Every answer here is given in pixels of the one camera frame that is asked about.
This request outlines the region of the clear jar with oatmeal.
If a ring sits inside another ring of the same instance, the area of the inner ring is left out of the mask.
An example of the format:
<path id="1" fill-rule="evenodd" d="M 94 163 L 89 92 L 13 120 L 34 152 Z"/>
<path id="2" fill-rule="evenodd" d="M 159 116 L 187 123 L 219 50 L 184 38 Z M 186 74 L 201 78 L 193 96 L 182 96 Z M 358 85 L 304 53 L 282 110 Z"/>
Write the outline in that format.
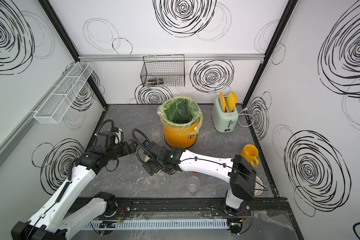
<path id="1" fill-rule="evenodd" d="M 200 189 L 200 180 L 196 176 L 192 176 L 187 180 L 187 194 L 188 196 L 195 196 Z"/>

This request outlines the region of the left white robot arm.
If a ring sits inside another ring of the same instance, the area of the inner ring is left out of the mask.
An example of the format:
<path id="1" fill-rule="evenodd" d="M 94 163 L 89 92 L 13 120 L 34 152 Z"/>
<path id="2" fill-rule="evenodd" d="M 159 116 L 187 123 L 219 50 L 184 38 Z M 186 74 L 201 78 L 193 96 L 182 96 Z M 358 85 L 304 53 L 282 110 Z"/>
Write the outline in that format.
<path id="1" fill-rule="evenodd" d="M 110 161 L 125 155 L 128 143 L 120 128 L 97 132 L 94 144 L 69 165 L 68 176 L 51 198 L 27 222 L 11 230 L 14 240 L 70 240 L 98 216 L 113 217 L 121 212 L 110 193 L 100 192 L 71 215 L 69 209 L 83 189 Z"/>

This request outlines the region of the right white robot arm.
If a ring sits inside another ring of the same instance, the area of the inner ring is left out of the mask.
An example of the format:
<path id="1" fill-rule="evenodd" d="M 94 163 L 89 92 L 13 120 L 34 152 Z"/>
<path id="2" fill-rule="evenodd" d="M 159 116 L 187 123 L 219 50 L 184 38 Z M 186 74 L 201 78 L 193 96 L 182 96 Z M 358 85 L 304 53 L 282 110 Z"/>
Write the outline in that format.
<path id="1" fill-rule="evenodd" d="M 145 141 L 138 148 L 162 172 L 172 175 L 177 171 L 197 172 L 212 176 L 230 184 L 225 197 L 228 209 L 238 210 L 243 202 L 255 199 L 257 171 L 244 157 L 215 158 L 196 154 L 182 148 L 161 147 L 155 142 Z"/>

